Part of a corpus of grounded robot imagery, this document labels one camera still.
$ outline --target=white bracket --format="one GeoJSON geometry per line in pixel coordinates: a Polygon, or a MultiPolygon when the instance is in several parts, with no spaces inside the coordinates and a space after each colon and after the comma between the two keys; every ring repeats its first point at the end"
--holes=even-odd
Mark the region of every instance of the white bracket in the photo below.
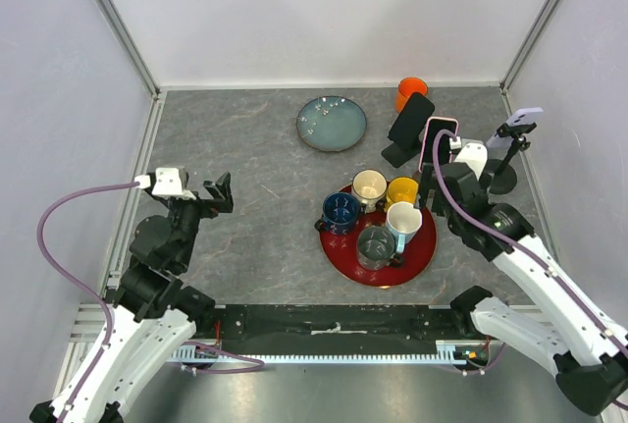
{"type": "Polygon", "coordinates": [[[460,148],[462,148],[462,138],[457,136],[449,140],[449,149],[451,151],[459,150],[460,148]]]}
{"type": "Polygon", "coordinates": [[[475,174],[476,179],[480,179],[484,167],[489,159],[489,152],[484,143],[479,141],[468,141],[460,150],[460,153],[453,160],[454,163],[466,163],[475,174]]]}
{"type": "Polygon", "coordinates": [[[558,372],[553,356],[569,350],[557,330],[515,312],[497,297],[478,303],[471,319],[480,333],[508,343],[553,376],[558,372]]]}
{"type": "Polygon", "coordinates": [[[543,242],[538,237],[526,236],[520,244],[532,250],[548,265],[549,272],[539,266],[527,254],[514,249],[511,253],[502,253],[493,260],[494,264],[530,296],[546,317],[553,323],[573,357],[582,366],[600,364],[600,356],[614,356],[619,349],[609,339],[615,335],[626,345],[625,328],[608,318],[576,284],[567,276],[550,256],[543,242]],[[569,294],[558,284],[558,277],[585,303],[585,305],[604,322],[602,333],[594,322],[585,314],[569,294]]]}
{"type": "Polygon", "coordinates": [[[158,197],[178,197],[195,199],[196,196],[187,190],[187,172],[183,168],[157,168],[155,170],[155,186],[152,194],[158,197]]]}
{"type": "MultiPolygon", "coordinates": [[[[437,344],[436,354],[270,354],[246,355],[254,359],[261,359],[266,364],[429,364],[429,365],[465,365],[465,359],[455,359],[454,344],[437,344]]],[[[207,357],[196,352],[196,346],[185,345],[179,347],[168,360],[169,362],[183,362],[185,364],[206,364],[211,362],[241,362],[229,357],[207,357]]]]}
{"type": "MultiPolygon", "coordinates": [[[[177,347],[191,338],[196,326],[179,310],[167,310],[162,319],[133,320],[133,314],[123,307],[114,313],[114,333],[110,345],[80,389],[65,421],[97,423],[106,403],[118,402],[124,417],[144,386],[161,368],[177,347]]],[[[68,386],[52,401],[54,416],[59,417],[66,402],[101,348],[105,336],[103,327],[68,386]]]]}

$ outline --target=yellow mug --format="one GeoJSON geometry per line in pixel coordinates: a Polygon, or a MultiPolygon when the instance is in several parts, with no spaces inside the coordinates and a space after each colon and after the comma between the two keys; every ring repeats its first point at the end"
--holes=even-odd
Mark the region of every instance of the yellow mug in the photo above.
{"type": "Polygon", "coordinates": [[[389,208],[397,202],[414,204],[417,195],[419,195],[419,184],[416,181],[412,178],[395,178],[389,184],[384,211],[388,212],[389,208]]]}

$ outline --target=teal plate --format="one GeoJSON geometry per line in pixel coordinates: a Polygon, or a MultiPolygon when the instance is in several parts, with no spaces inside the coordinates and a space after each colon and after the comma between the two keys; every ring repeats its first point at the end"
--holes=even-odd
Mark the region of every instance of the teal plate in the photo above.
{"type": "Polygon", "coordinates": [[[317,97],[298,113],[296,129],[303,141],[317,150],[343,151],[364,135],[366,116],[345,97],[317,97]]]}

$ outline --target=round red tray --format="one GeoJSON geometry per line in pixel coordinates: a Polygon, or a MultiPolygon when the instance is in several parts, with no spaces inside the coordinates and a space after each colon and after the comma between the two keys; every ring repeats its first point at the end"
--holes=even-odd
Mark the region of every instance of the round red tray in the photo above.
{"type": "MultiPolygon", "coordinates": [[[[351,186],[348,185],[341,191],[351,192],[351,186]]],[[[372,271],[363,268],[357,260],[356,243],[360,232],[371,225],[383,226],[386,223],[386,214],[380,211],[360,216],[355,228],[347,235],[321,232],[323,250],[334,267],[356,283],[377,288],[407,283],[428,267],[436,252],[437,232],[434,218],[429,209],[423,209],[421,213],[423,225],[401,254],[404,263],[400,268],[387,266],[372,271]]]]}

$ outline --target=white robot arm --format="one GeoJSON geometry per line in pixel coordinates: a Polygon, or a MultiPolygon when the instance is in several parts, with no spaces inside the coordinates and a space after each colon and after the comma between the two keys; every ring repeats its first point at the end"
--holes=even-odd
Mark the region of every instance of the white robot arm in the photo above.
{"type": "Polygon", "coordinates": [[[516,209],[489,202],[492,174],[478,169],[486,160],[482,148],[481,143],[469,142],[438,173],[424,169],[420,204],[424,207],[427,193],[435,189],[432,211],[447,217],[449,229],[464,244],[513,279],[552,326],[515,312],[477,287],[464,292],[451,307],[466,315],[469,327],[539,363],[572,403],[598,415],[628,388],[628,332],[576,286],[516,209]]]}
{"type": "Polygon", "coordinates": [[[197,324],[212,320],[214,300],[183,288],[176,276],[187,270],[200,221],[233,212],[231,175],[203,184],[209,199],[187,190],[187,172],[179,168],[158,168],[135,182],[168,208],[168,216],[149,217],[136,227],[131,263],[109,308],[113,332],[107,334],[105,325],[68,386],[32,411],[35,423],[121,423],[197,324]]]}

